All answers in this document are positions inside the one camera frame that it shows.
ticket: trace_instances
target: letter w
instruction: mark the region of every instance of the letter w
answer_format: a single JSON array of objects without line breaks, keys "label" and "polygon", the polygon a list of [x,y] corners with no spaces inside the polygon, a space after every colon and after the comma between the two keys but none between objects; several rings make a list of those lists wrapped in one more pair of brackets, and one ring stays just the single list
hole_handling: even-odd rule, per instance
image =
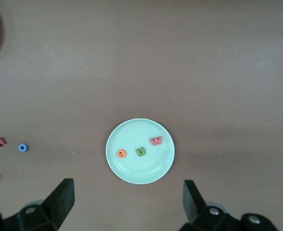
[{"label": "letter w", "polygon": [[162,143],[162,138],[161,136],[159,136],[158,138],[150,138],[151,143],[153,144],[153,146],[156,146],[157,144],[161,144]]}]

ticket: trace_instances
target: round plate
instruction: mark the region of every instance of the round plate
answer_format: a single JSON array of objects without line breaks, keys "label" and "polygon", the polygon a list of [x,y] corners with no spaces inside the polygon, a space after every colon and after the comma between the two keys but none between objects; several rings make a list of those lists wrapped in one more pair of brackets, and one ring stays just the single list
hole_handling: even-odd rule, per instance
[{"label": "round plate", "polygon": [[[162,136],[161,144],[153,145],[151,138]],[[139,156],[137,149],[145,148]],[[127,155],[120,158],[119,150]],[[106,158],[112,171],[133,184],[148,184],[163,177],[175,156],[174,142],[168,131],[149,119],[131,119],[115,128],[106,144]]]}]

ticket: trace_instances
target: gray table surface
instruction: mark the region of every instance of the gray table surface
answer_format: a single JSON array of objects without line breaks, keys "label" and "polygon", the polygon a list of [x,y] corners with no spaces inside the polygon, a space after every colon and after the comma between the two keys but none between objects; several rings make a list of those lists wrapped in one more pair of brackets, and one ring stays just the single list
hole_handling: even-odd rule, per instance
[{"label": "gray table surface", "polygon": [[[106,161],[131,118],[176,146],[151,184]],[[283,231],[283,1],[0,0],[0,137],[4,217],[74,178],[61,231],[177,231],[191,179]]]}]

